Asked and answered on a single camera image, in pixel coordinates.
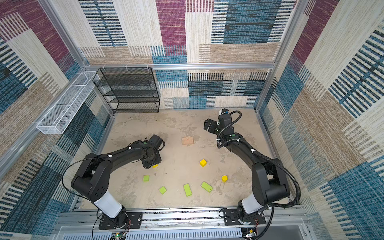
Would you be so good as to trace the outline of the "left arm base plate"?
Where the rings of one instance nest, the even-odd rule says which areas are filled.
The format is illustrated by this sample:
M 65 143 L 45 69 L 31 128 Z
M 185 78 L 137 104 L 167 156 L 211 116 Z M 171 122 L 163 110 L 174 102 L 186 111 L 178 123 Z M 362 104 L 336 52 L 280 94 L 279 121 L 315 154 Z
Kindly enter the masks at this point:
M 143 212 L 120 213 L 114 219 L 103 214 L 99 223 L 99 230 L 128 230 L 139 229 L 142 224 Z

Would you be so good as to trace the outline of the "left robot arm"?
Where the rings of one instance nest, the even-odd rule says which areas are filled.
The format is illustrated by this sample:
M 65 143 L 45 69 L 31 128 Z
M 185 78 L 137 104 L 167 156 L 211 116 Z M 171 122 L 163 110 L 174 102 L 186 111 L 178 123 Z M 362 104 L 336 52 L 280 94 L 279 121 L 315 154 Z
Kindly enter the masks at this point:
M 139 229 L 143 214 L 128 213 L 113 197 L 109 192 L 110 178 L 114 171 L 129 163 L 141 162 L 145 169 L 159 164 L 162 160 L 160 151 L 164 147 L 164 140 L 153 135 L 112 153 L 90 153 L 77 162 L 80 166 L 72 178 L 71 188 L 66 190 L 98 208 L 102 213 L 99 230 Z

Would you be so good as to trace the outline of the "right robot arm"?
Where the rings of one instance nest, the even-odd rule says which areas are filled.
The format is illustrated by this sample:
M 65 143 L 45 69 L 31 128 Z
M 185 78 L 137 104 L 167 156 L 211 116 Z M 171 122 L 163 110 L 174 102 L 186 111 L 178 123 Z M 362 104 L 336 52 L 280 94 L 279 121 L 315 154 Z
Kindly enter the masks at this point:
M 302 195 L 300 185 L 279 159 L 261 154 L 232 130 L 220 136 L 222 129 L 214 120 L 205 120 L 204 130 L 217 136 L 219 149 L 227 148 L 251 169 L 252 193 L 237 206 L 241 224 L 255 221 L 268 208 L 291 208 L 299 203 Z

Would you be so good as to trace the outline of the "natural wood block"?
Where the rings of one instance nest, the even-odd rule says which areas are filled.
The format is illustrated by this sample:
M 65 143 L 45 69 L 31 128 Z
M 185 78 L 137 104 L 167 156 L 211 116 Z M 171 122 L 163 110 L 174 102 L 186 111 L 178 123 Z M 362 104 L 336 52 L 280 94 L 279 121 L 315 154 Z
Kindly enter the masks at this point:
M 193 137 L 182 137 L 182 145 L 192 145 L 194 143 Z

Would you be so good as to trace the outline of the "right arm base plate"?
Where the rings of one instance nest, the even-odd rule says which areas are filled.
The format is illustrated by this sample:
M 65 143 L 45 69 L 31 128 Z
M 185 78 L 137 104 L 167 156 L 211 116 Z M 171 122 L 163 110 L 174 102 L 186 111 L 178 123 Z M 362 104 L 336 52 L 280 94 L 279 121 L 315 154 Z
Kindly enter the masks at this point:
M 225 226 L 235 225 L 264 225 L 266 219 L 263 213 L 253 213 L 250 215 L 241 215 L 237 209 L 222 208 L 218 212 L 219 217 L 225 221 Z

